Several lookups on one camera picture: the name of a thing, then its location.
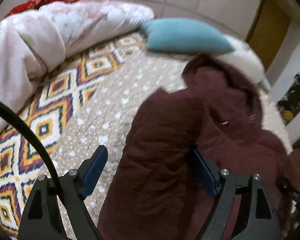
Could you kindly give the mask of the geometric patterned bedsheet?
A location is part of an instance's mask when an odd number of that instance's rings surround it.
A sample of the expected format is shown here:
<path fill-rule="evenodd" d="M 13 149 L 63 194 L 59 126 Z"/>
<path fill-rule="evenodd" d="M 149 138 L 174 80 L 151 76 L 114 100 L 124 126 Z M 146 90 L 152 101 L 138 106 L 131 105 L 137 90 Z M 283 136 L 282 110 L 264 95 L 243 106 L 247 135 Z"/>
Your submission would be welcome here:
<path fill-rule="evenodd" d="M 95 94 L 97 85 L 144 48 L 133 32 L 73 55 L 46 74 L 19 116 L 47 152 L 55 150 L 70 118 Z M 13 127 L 0 134 L 0 226 L 16 239 L 21 214 L 43 161 Z"/>

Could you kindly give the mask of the beige heart-pattern quilt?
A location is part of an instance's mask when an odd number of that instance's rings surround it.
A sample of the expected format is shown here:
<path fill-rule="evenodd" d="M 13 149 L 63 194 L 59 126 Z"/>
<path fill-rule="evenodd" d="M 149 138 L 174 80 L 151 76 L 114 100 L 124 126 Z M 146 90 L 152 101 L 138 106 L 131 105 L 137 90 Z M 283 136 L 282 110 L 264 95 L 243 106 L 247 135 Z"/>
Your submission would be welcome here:
<path fill-rule="evenodd" d="M 88 200 L 88 208 L 97 223 L 140 106 L 159 89 L 168 93 L 185 89 L 182 73 L 186 65 L 140 54 L 106 78 L 94 98 L 70 122 L 63 149 L 56 154 L 60 172 L 78 166 L 98 144 L 105 145 L 109 151 L 102 180 L 93 198 Z"/>

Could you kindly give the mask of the pink floral blanket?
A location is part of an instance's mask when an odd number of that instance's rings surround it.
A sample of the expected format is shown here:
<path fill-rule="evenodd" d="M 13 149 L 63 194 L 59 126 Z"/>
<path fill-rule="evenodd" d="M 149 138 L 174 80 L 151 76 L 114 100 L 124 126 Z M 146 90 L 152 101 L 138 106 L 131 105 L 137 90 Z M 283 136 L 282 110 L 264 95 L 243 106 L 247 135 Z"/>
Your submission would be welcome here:
<path fill-rule="evenodd" d="M 154 19 L 145 5 L 110 0 L 53 2 L 0 22 L 0 101 L 20 111 L 38 82 L 67 57 Z"/>

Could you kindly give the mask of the white plush pillow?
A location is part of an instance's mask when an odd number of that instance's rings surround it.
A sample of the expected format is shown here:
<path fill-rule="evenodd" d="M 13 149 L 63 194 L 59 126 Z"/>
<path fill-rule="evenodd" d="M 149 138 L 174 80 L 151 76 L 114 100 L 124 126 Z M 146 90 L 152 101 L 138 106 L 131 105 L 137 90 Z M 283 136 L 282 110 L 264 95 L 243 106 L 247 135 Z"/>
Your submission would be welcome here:
<path fill-rule="evenodd" d="M 234 51 L 218 56 L 216 59 L 233 66 L 252 84 L 261 85 L 269 92 L 271 86 L 265 75 L 264 65 L 249 44 L 230 35 L 224 35 L 224 37 Z"/>

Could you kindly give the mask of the teal pillow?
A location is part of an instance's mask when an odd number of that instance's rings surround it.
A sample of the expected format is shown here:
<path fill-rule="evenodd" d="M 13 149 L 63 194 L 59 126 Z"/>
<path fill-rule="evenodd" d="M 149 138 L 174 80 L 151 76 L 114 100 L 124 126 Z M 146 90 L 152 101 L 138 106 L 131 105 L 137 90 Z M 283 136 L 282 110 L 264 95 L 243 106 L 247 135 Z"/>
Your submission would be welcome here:
<path fill-rule="evenodd" d="M 189 18 L 159 18 L 140 26 L 146 47 L 160 53 L 223 55 L 235 49 L 215 27 Z"/>

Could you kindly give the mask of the brown wooden door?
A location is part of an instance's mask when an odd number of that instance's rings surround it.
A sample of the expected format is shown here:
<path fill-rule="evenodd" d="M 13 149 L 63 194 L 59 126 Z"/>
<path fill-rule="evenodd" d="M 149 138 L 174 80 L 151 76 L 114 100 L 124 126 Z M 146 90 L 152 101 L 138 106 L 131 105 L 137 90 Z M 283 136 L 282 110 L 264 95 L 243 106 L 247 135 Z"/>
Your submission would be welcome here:
<path fill-rule="evenodd" d="M 250 48 L 267 70 L 275 59 L 290 26 L 290 17 L 274 0 L 262 0 L 258 16 L 248 35 Z"/>

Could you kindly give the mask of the cluttered white shelf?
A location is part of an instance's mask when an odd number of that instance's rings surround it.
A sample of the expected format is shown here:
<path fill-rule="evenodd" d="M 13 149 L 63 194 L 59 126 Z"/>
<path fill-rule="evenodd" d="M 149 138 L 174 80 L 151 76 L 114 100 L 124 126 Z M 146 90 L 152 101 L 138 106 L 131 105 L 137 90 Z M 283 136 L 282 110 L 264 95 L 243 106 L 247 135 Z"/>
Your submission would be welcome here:
<path fill-rule="evenodd" d="M 289 90 L 277 102 L 277 108 L 283 118 L 293 148 L 300 149 L 300 73 L 294 76 Z"/>

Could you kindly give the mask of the maroon puffer jacket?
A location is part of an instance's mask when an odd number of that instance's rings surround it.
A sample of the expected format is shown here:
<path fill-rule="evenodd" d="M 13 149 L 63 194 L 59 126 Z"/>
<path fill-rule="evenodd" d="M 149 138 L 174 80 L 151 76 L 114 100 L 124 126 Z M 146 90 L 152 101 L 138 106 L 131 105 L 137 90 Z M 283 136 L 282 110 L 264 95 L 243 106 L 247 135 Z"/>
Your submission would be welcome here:
<path fill-rule="evenodd" d="M 196 151 L 232 174 L 259 174 L 284 227 L 291 202 L 275 183 L 300 188 L 300 152 L 262 128 L 256 88 L 232 66 L 198 54 L 182 77 L 185 89 L 159 89 L 140 106 L 100 212 L 102 237 L 195 239 L 213 205 L 189 163 Z"/>

